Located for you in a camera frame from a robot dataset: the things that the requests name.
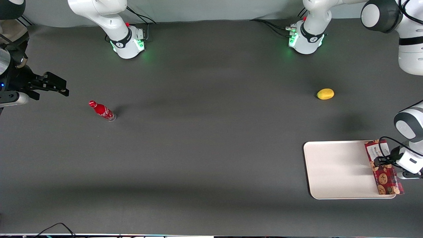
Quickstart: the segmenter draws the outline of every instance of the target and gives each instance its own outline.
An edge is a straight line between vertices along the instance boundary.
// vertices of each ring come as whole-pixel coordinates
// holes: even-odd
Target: red bottle
[[[116,115],[103,104],[98,104],[95,101],[90,101],[88,104],[90,107],[94,108],[94,111],[96,111],[99,116],[103,117],[104,119],[107,119],[110,122],[113,122],[116,119]]]

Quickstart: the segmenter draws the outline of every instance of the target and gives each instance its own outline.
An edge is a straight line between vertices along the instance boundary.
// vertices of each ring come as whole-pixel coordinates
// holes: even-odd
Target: tray
[[[310,194],[315,199],[390,199],[379,195],[364,144],[313,141],[304,144]]]

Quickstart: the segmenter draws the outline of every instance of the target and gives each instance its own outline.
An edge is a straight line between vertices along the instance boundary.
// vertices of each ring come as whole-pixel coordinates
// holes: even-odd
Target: bottle label
[[[104,108],[106,110],[103,112],[103,114],[98,114],[98,115],[103,117],[104,119],[111,120],[114,117],[113,112],[110,111],[106,106]]]

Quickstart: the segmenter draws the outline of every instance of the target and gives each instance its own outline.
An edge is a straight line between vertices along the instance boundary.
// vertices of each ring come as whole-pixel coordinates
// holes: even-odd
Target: lemon
[[[335,92],[331,89],[322,89],[317,93],[317,97],[321,100],[327,100],[333,98]]]

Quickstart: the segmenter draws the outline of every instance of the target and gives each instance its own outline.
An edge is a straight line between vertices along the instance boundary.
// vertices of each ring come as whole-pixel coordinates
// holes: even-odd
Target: white wall
[[[296,16],[303,8],[301,0],[128,0],[128,6],[157,22],[280,19]],[[358,18],[362,6],[361,3],[337,6],[332,9],[332,15],[334,18]],[[120,15],[126,22],[141,22],[128,11]],[[94,25],[74,14],[67,0],[27,0],[25,16],[39,25]]]

